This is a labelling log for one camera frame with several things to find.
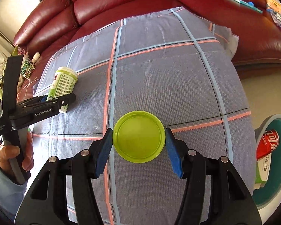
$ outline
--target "wall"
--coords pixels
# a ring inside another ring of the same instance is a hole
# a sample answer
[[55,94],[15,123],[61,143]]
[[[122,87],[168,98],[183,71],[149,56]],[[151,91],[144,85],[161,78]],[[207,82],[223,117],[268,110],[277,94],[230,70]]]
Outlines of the wall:
[[0,0],[0,31],[13,41],[26,18],[40,0]]
[[0,45],[3,46],[5,50],[7,50],[10,54],[13,53],[14,47],[11,46],[5,39],[0,36]]
[[242,80],[254,128],[268,116],[281,113],[281,73]]

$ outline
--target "round lid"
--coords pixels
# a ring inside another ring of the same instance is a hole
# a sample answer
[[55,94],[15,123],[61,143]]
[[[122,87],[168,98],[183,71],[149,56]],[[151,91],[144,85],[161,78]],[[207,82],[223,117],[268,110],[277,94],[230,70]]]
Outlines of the round lid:
[[153,114],[129,112],[114,126],[113,143],[125,160],[134,163],[149,162],[162,151],[165,130],[161,121]]
[[78,75],[77,75],[77,73],[76,73],[73,69],[71,69],[71,68],[68,68],[68,67],[59,67],[59,68],[57,69],[57,71],[55,72],[55,74],[57,74],[57,73],[64,73],[64,74],[66,74],[66,75],[71,76],[72,78],[75,79],[76,83],[77,83],[77,81],[78,81]]

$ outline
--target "finger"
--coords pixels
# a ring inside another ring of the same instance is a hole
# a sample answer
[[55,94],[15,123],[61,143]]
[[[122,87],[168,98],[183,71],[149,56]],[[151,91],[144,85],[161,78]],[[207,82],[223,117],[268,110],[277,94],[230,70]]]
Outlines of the finger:
[[30,170],[33,168],[33,166],[34,166],[34,161],[32,160],[32,163],[30,163],[29,167],[26,168],[25,171],[26,171],[26,172],[30,171]]
[[32,133],[30,131],[27,132],[27,142],[30,142],[30,143],[33,142]]
[[26,148],[25,148],[25,153],[28,159],[32,159],[32,154],[33,154],[33,145],[32,142],[28,140],[27,136],[27,143],[26,143]]
[[0,161],[7,161],[8,159],[15,158],[20,154],[20,148],[14,145],[1,145],[0,146]]
[[20,153],[20,148],[13,145],[0,146],[0,168],[3,172],[13,175],[8,159],[15,158]]
[[27,156],[25,156],[23,162],[22,162],[22,167],[24,170],[26,170],[30,164],[33,163],[33,152],[32,152],[32,158],[29,159]]

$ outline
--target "teal bowl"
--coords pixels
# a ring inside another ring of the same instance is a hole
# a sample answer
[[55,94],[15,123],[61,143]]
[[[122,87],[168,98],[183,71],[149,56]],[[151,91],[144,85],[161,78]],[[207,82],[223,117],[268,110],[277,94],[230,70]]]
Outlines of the teal bowl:
[[281,202],[281,114],[268,117],[255,130],[256,142],[259,143],[266,130],[276,130],[279,135],[279,145],[271,156],[271,167],[268,181],[263,188],[254,190],[253,200],[259,210],[262,221],[265,222]]

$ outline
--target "coca-cola can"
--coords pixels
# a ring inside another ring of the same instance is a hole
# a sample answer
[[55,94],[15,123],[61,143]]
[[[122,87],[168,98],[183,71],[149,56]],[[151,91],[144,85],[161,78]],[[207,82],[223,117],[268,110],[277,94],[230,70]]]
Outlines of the coca-cola can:
[[273,152],[279,145],[279,135],[276,130],[266,131],[258,144],[256,151],[257,161]]

